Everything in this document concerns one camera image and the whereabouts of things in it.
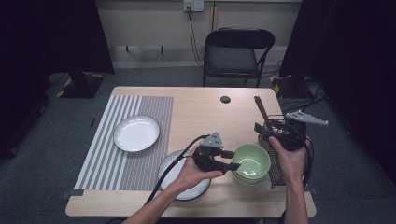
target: wooden table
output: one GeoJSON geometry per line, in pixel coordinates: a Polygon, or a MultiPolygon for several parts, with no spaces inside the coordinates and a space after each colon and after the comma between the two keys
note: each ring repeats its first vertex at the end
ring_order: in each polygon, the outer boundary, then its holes
{"type": "MultiPolygon", "coordinates": [[[[219,132],[225,150],[258,143],[255,122],[263,123],[254,96],[262,98],[268,115],[281,115],[273,90],[245,88],[117,87],[112,95],[172,96],[173,112],[168,154],[185,148],[202,134],[219,132]],[[224,104],[221,96],[229,96],[224,104]]],[[[237,183],[232,172],[212,180],[207,192],[189,201],[174,201],[163,217],[280,217],[285,209],[285,187],[271,189],[269,178],[254,187],[237,183]]],[[[70,217],[128,217],[140,209],[150,191],[90,190],[71,196],[66,206],[70,217]]],[[[316,207],[305,193],[308,215],[316,207]]]]}

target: gray carpet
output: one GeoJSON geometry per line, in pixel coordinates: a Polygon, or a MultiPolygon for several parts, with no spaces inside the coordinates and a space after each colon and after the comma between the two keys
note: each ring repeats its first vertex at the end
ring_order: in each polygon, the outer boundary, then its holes
{"type": "MultiPolygon", "coordinates": [[[[266,71],[276,67],[266,67],[266,71]]],[[[62,74],[51,77],[54,81],[62,74]]],[[[14,159],[0,160],[0,223],[105,223],[108,217],[68,217],[65,190],[74,187],[108,97],[117,86],[201,86],[199,67],[118,69],[107,75],[94,99],[63,99],[56,94],[63,77],[49,90],[44,114],[18,146],[14,159]]],[[[250,80],[210,78],[207,86],[254,87],[250,80]]],[[[271,88],[268,78],[261,87],[271,88]]],[[[310,83],[314,91],[318,85],[310,83]]],[[[282,109],[304,99],[279,99],[282,109]]],[[[347,135],[342,117],[330,102],[306,113],[330,126],[308,125],[316,149],[308,183],[318,209],[311,223],[396,223],[396,189],[371,156],[347,135]]],[[[276,223],[276,219],[267,219],[276,223]]]]}

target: baseboard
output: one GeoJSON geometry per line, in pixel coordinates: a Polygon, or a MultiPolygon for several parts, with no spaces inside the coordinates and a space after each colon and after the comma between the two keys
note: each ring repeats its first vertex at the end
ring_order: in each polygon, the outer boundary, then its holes
{"type": "MultiPolygon", "coordinates": [[[[283,60],[286,46],[272,47],[268,52],[265,65],[278,65],[283,60]]],[[[153,68],[198,66],[191,48],[159,46],[113,46],[109,49],[113,67],[117,68],[153,68]]],[[[198,48],[198,56],[203,58],[204,47],[198,48]]]]}

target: stacked bowl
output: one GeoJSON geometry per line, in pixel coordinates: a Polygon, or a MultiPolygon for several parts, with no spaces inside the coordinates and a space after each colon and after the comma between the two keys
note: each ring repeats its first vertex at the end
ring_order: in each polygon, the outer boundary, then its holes
{"type": "Polygon", "coordinates": [[[271,159],[264,148],[254,144],[244,144],[234,151],[233,162],[241,166],[233,171],[233,176],[242,184],[253,186],[262,182],[271,168],[271,159]]]}

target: human hand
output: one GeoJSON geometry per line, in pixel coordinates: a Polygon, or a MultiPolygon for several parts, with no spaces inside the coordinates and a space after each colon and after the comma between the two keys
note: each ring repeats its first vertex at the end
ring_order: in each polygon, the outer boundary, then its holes
{"type": "Polygon", "coordinates": [[[305,148],[300,147],[294,151],[287,151],[275,137],[269,137],[269,141],[276,150],[286,184],[295,181],[301,182],[307,160],[305,148]]]}
{"type": "Polygon", "coordinates": [[[183,190],[195,187],[204,179],[211,179],[223,175],[222,171],[205,172],[198,168],[192,157],[187,157],[178,174],[175,184],[178,184],[183,190]]]}

